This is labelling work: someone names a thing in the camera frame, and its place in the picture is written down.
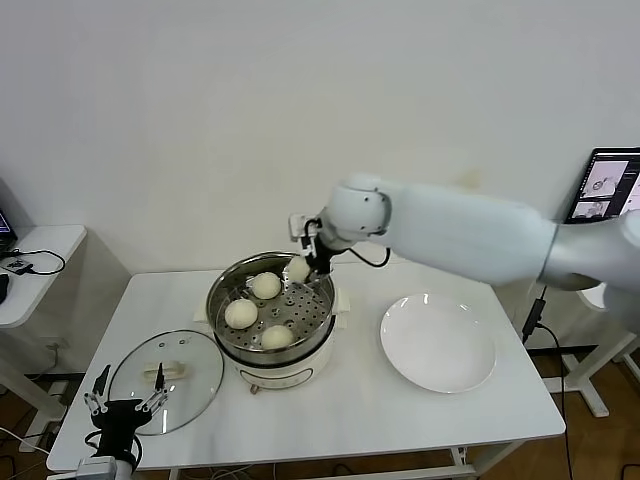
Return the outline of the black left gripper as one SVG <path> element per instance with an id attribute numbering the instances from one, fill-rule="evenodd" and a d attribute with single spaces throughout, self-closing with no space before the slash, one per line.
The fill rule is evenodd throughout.
<path id="1" fill-rule="evenodd" d="M 141 459 L 142 446 L 136 431 L 151 421 L 152 414 L 155 414 L 168 398 L 163 363 L 158 364 L 153 392 L 143 401 L 125 399 L 105 403 L 104 393 L 110 368 L 110 364 L 106 365 L 95 379 L 92 389 L 83 395 L 84 403 L 91 414 L 91 422 L 96 428 L 92 435 L 99 436 L 99 443 L 94 446 L 94 457 Z"/>

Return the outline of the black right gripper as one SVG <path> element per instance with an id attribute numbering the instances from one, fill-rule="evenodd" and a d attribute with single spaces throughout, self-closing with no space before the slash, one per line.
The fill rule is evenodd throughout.
<path id="1" fill-rule="evenodd" d="M 315 236 L 312 240 L 312 253 L 308 255 L 309 273 L 304 284 L 309 287 L 319 284 L 323 280 L 323 274 L 331 272 L 331 259 L 335 255 L 334 250 L 328 248 L 319 236 Z"/>

